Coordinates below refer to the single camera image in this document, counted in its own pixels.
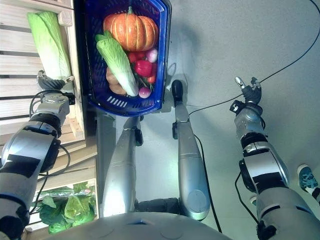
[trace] chinese cabbage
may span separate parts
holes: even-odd
[[[70,64],[62,42],[57,14],[50,11],[29,12],[27,18],[46,75],[53,79],[69,77]]]
[[[96,43],[96,48],[122,88],[128,95],[135,97],[138,95],[139,89],[129,59],[121,45],[106,34],[108,33],[104,33],[105,38],[102,35],[96,37],[99,40]]]

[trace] person's foot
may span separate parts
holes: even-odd
[[[314,189],[318,186],[318,182],[310,167],[306,164],[302,164],[298,167],[297,173],[300,188],[305,192],[312,194]]]

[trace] radish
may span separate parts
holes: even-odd
[[[150,63],[155,63],[158,59],[158,51],[155,48],[151,48],[149,51],[146,52],[145,56]]]
[[[140,90],[139,90],[139,96],[143,99],[148,98],[150,96],[150,94],[151,94],[151,90],[145,86],[140,88]]]

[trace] pumpkin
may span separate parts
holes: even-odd
[[[111,32],[124,50],[147,51],[158,40],[158,27],[149,17],[137,16],[129,7],[128,13],[111,14],[103,21],[103,31]]]

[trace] red radish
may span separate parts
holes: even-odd
[[[128,53],[128,59],[131,64],[135,63],[137,60],[145,59],[145,51],[132,51]]]
[[[148,77],[146,80],[150,84],[154,84],[156,82],[156,76],[157,76],[157,64],[152,63],[152,76]]]
[[[138,60],[135,62],[134,70],[142,77],[152,76],[152,63],[147,60]]]
[[[150,96],[150,94],[151,94],[151,90],[145,86],[140,88],[140,90],[139,90],[139,96],[143,99],[148,98]]]
[[[151,48],[146,52],[145,56],[150,63],[155,63],[158,59],[158,51],[155,48]]]

